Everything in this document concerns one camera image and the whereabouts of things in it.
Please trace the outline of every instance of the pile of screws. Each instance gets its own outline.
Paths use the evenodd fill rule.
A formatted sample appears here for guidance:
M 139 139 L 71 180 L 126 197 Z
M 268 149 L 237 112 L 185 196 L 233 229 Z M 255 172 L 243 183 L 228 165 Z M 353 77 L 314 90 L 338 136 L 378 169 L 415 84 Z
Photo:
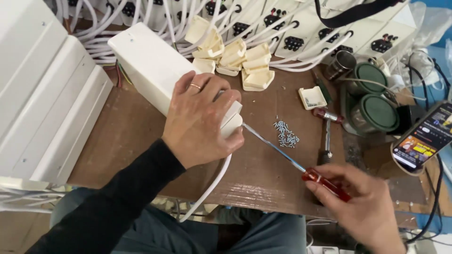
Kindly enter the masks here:
M 280 132 L 278 135 L 279 146 L 294 148 L 300 141 L 300 139 L 288 129 L 289 126 L 285 122 L 279 121 L 274 123 L 273 126 L 275 126 L 275 129 Z

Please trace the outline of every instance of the phone screen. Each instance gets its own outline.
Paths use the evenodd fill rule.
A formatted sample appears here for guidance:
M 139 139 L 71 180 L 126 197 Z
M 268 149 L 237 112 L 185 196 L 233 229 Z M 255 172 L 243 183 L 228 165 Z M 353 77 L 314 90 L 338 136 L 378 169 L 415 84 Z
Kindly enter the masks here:
M 425 161 L 452 142 L 452 104 L 437 107 L 398 145 L 393 147 L 394 158 L 408 172 L 422 168 Z

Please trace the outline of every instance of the knee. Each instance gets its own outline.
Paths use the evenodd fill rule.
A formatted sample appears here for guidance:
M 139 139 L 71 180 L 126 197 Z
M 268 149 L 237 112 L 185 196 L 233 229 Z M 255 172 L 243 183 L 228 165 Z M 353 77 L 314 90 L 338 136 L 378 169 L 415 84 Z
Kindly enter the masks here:
M 59 223 L 66 214 L 75 210 L 94 190 L 88 188 L 78 188 L 66 194 L 53 208 L 50 216 L 50 227 Z

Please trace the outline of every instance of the left hand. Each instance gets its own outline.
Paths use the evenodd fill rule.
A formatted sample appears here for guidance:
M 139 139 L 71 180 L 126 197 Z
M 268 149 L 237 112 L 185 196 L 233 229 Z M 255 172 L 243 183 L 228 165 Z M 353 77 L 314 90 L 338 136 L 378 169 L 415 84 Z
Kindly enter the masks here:
M 234 101 L 241 101 L 240 92 L 211 73 L 191 71 L 176 83 L 162 139 L 186 169 L 225 158 L 243 145 L 242 127 L 221 137 L 221 122 Z

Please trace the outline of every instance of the black strap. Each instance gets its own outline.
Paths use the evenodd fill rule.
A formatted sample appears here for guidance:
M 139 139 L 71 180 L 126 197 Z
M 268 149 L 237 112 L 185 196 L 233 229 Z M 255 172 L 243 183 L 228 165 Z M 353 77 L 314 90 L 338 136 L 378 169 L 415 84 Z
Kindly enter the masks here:
M 375 0 L 372 3 L 368 4 L 360 4 L 353 6 L 352 8 L 344 11 L 343 13 L 334 16 L 329 19 L 324 19 L 320 15 L 320 2 L 319 0 L 315 1 L 315 9 L 317 11 L 317 15 L 320 18 L 320 21 L 328 27 L 328 28 L 339 28 L 360 19 L 364 19 L 370 17 L 374 14 L 381 12 L 382 10 L 396 5 L 399 0 Z

